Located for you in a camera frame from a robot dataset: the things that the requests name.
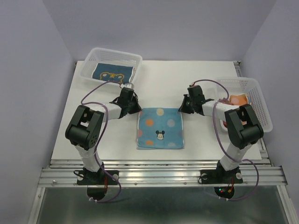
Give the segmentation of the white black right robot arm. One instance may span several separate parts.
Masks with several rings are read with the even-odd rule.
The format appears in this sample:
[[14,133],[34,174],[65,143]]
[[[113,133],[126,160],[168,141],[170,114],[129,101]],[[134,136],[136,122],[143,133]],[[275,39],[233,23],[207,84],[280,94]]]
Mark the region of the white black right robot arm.
[[256,144],[264,134],[263,128],[251,105],[229,105],[224,101],[206,99],[199,85],[188,87],[188,93],[179,108],[179,112],[200,114],[217,119],[227,125],[230,144],[222,148],[224,156],[217,162],[215,169],[200,171],[200,184],[240,184],[243,182],[240,164],[246,152]]

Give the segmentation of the yellow tiger towel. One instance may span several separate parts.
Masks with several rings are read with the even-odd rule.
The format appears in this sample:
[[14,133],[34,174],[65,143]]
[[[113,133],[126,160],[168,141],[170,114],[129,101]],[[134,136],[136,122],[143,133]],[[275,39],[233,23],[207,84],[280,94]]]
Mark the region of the yellow tiger towel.
[[120,84],[129,83],[133,67],[98,63],[92,73],[92,78],[101,81],[113,81]]

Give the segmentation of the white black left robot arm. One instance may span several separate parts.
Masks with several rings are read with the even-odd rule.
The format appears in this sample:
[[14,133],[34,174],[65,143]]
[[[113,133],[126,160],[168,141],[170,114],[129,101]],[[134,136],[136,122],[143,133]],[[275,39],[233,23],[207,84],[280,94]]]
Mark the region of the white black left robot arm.
[[65,131],[66,139],[77,149],[83,162],[83,168],[74,171],[77,185],[118,184],[119,171],[105,170],[97,147],[108,121],[121,119],[141,110],[137,95],[128,87],[122,88],[119,97],[109,103],[82,102],[77,107]]

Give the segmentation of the brown red checked towel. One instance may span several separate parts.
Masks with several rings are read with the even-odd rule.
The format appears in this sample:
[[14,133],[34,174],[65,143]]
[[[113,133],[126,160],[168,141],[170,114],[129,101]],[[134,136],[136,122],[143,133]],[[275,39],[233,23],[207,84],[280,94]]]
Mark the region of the brown red checked towel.
[[218,102],[226,105],[231,105],[231,102],[226,98],[219,99]]

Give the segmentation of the light blue orange towel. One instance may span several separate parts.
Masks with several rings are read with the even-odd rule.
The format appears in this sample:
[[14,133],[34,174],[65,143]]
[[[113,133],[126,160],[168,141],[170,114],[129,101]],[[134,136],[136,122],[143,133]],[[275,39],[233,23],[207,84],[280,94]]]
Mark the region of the light blue orange towel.
[[183,149],[183,118],[178,108],[144,108],[137,122],[137,149]]

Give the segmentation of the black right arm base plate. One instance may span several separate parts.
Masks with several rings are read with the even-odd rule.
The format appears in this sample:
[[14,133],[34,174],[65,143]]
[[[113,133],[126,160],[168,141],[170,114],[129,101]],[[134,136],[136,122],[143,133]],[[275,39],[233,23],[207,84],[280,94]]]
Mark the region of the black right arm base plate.
[[216,169],[204,169],[200,171],[198,178],[199,184],[212,184],[215,186],[221,184],[241,184],[243,178],[240,169],[230,171],[220,171]]

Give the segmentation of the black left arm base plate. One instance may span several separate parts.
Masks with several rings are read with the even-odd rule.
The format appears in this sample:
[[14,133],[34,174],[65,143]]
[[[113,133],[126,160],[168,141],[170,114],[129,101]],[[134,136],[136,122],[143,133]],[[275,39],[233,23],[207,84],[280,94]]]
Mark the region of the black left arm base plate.
[[98,172],[91,172],[87,169],[75,170],[77,185],[118,185],[116,180],[105,174],[101,169]]

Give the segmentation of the blue white patterned towel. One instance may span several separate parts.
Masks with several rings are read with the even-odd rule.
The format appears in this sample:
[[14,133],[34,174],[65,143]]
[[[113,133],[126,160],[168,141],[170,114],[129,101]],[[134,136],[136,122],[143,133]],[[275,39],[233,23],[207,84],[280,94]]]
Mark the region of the blue white patterned towel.
[[132,74],[131,74],[131,77],[130,77],[130,79],[129,79],[129,83],[130,83],[130,84],[132,84],[133,81],[134,81],[136,71],[137,71],[136,67],[133,67],[133,69],[132,69]]

